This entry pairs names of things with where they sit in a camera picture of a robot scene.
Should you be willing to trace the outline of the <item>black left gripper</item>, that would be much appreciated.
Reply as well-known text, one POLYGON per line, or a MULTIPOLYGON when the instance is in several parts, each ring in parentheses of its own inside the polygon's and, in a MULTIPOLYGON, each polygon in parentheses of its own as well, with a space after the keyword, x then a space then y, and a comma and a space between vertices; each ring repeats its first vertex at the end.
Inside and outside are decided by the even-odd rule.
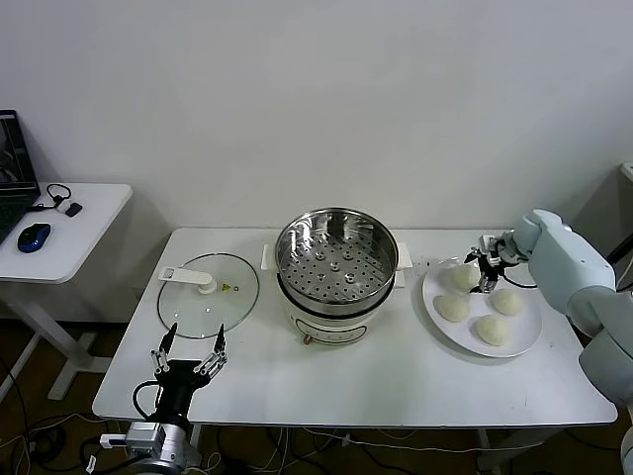
POLYGON ((158 349, 150 352, 161 395, 153 413, 156 422, 187 422, 194 393, 208 385, 227 363, 225 325, 221 324, 212 352, 197 360, 173 360, 168 353, 177 333, 174 323, 162 337, 158 349))

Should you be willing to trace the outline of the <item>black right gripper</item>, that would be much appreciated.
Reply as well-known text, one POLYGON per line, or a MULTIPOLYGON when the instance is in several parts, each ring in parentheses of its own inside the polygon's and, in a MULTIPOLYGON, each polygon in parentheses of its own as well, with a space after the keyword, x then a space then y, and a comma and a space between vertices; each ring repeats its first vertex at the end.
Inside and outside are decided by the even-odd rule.
POLYGON ((497 286, 498 279, 504 274, 504 262, 497 251, 488 253, 482 252, 478 248, 472 248, 466 255, 464 263, 477 261, 480 264, 482 273, 479 282, 470 290, 470 293, 489 294, 497 286))

